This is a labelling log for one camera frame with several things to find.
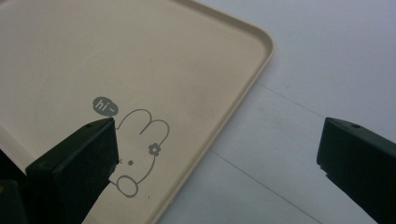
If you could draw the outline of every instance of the bunny ear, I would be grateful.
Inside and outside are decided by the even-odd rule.
[[[158,143],[158,146],[160,147],[161,144],[166,140],[166,138],[168,138],[168,135],[169,135],[169,133],[170,133],[170,126],[169,126],[169,124],[168,124],[166,121],[164,121],[163,119],[152,119],[152,115],[151,115],[151,113],[150,113],[147,109],[136,109],[136,110],[132,111],[131,113],[127,114],[127,115],[125,116],[125,118],[121,121],[121,123],[120,123],[119,127],[117,128],[117,130],[121,127],[122,123],[123,123],[128,117],[131,117],[133,114],[136,114],[136,113],[145,113],[145,114],[148,115],[148,122],[147,122],[147,124],[145,125],[145,127],[142,129],[142,131],[140,132],[140,134],[143,134],[143,133],[144,133],[147,129],[149,129],[149,127],[151,127],[151,126],[157,126],[157,125],[162,125],[162,126],[163,126],[163,130],[164,130],[163,137],[159,139],[159,140],[161,140],[161,141]]]

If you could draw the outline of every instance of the gray speech bubble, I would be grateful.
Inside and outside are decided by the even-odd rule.
[[[119,107],[104,96],[96,97],[92,104],[93,110],[100,115],[113,117],[119,113]]]

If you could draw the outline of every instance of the bunny face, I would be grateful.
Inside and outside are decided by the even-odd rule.
[[[93,101],[95,111],[99,110],[95,108],[97,102],[98,98]],[[120,161],[110,183],[125,197],[133,198],[153,171],[170,127],[162,119],[153,119],[147,109],[136,109],[122,119],[116,130]]]

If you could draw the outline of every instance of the printed graphic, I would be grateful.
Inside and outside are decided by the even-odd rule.
[[[92,104],[93,110],[103,116],[111,117],[119,112],[117,105],[106,97],[97,97]],[[117,177],[114,179],[112,176],[110,183],[126,198],[133,198],[139,191],[139,185],[152,172],[170,127],[166,121],[154,119],[147,109],[136,109],[121,120],[116,130],[120,162],[115,172]],[[138,147],[129,148],[129,143]]]

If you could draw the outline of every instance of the oval shape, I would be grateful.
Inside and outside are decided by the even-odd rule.
[[[96,97],[92,104],[93,110],[100,115],[113,117],[119,113],[119,107],[104,96]]]

